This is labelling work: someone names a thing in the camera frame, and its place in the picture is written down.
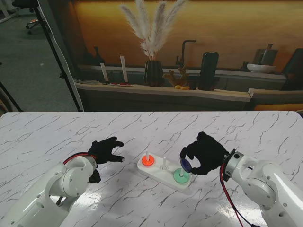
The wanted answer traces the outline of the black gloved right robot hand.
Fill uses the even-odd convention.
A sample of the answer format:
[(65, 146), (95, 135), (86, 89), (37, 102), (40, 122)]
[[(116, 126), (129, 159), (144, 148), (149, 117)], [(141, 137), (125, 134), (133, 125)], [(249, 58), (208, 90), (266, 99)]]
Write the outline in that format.
[(223, 145), (203, 131), (199, 132), (196, 141), (180, 152), (181, 159), (185, 159), (186, 156), (191, 160), (198, 159), (200, 167), (193, 167), (190, 170), (194, 175), (207, 175), (218, 168), (229, 155)]

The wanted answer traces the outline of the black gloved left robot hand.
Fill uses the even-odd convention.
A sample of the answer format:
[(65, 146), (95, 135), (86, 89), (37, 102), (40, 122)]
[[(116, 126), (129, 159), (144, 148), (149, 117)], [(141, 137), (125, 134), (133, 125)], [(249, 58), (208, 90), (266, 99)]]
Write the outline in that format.
[(88, 150), (88, 154), (94, 157), (98, 165), (105, 164), (107, 162), (123, 162), (123, 156), (112, 154), (114, 148), (123, 146), (124, 143), (118, 141), (117, 137), (110, 137), (100, 142), (92, 142), (92, 146)]

